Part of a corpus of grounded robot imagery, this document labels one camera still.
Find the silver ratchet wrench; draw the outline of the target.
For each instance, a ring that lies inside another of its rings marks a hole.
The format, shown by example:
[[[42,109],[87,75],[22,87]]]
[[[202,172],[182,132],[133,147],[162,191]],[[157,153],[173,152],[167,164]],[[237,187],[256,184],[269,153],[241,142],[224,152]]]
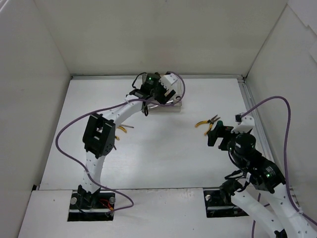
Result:
[[[182,105],[181,96],[174,95],[166,104],[167,105]]]

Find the yellow handled needle-nose pliers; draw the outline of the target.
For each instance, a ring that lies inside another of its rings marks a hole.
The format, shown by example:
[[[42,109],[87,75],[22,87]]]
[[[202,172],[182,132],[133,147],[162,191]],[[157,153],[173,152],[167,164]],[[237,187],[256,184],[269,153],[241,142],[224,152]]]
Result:
[[[121,125],[119,125],[119,126],[117,127],[117,129],[123,131],[125,134],[127,133],[127,129],[126,129],[125,127],[121,126]],[[119,136],[117,136],[117,135],[115,136],[115,139],[116,139],[117,141],[120,140]]]

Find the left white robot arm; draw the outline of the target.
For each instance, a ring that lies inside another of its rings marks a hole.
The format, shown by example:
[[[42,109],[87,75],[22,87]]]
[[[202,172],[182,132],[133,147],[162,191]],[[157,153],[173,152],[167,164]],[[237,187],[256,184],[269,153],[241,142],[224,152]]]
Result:
[[[105,115],[94,113],[89,119],[83,135],[86,164],[83,180],[78,186],[81,202],[88,208],[97,206],[101,173],[105,157],[115,144],[115,131],[126,119],[138,112],[144,112],[150,102],[167,104],[176,94],[177,75],[148,73],[140,88],[133,89],[124,99],[124,105],[111,109]]]

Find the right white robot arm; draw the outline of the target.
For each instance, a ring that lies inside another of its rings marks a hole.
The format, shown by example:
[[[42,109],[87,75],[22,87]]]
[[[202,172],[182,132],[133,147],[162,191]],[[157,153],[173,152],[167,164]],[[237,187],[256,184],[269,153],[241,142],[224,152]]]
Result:
[[[219,149],[228,152],[229,159],[243,174],[246,185],[254,188],[267,200],[272,212],[255,200],[238,179],[230,178],[219,190],[224,204],[234,204],[246,212],[271,238],[315,238],[316,230],[295,209],[287,194],[286,178],[279,167],[256,149],[251,130],[235,132],[232,126],[218,121],[207,132],[208,146],[221,139]]]

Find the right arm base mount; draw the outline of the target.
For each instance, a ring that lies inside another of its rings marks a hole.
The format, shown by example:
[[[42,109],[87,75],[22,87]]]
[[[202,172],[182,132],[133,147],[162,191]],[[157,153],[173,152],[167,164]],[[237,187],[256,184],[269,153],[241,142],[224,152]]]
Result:
[[[234,179],[226,180],[219,188],[204,189],[204,201],[207,218],[243,217],[248,214],[231,202],[231,196],[243,188]]]

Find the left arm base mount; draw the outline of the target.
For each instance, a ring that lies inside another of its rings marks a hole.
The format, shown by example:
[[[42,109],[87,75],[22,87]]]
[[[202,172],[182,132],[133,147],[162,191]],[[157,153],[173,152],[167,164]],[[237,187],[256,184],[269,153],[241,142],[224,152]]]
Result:
[[[113,221],[115,193],[98,189],[90,194],[81,190],[73,191],[69,208],[68,222],[104,222]]]

